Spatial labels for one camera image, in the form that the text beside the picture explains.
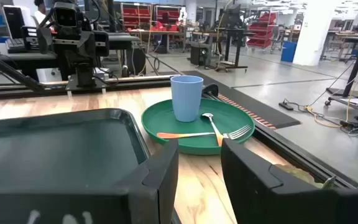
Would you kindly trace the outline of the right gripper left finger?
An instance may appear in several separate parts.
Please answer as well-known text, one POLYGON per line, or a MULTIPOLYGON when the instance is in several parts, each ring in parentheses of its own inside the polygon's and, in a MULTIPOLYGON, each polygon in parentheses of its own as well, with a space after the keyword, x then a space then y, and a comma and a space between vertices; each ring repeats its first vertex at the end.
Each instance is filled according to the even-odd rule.
POLYGON ((170 223, 177 180, 174 139, 107 192, 0 194, 0 223, 170 223))

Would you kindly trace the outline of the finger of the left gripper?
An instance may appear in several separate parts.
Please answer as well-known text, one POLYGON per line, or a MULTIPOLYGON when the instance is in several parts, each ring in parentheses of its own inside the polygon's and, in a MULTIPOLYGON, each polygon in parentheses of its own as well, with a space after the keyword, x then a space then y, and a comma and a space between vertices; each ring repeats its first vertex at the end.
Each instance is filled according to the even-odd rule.
POLYGON ((93 31, 95 41, 95 51, 98 57, 109 55, 109 35, 105 31, 93 31))
POLYGON ((39 27, 37 29, 37 39, 39 49, 42 54, 46 54, 52 45, 52 33, 48 27, 39 27))

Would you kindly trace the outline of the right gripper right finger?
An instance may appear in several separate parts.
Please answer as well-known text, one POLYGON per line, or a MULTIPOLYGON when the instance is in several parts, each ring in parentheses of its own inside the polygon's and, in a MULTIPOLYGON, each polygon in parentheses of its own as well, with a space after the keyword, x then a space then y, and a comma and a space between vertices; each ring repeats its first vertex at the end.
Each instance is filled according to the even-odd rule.
POLYGON ((358 223, 358 189, 319 189, 230 139, 221 165, 238 223, 358 223))

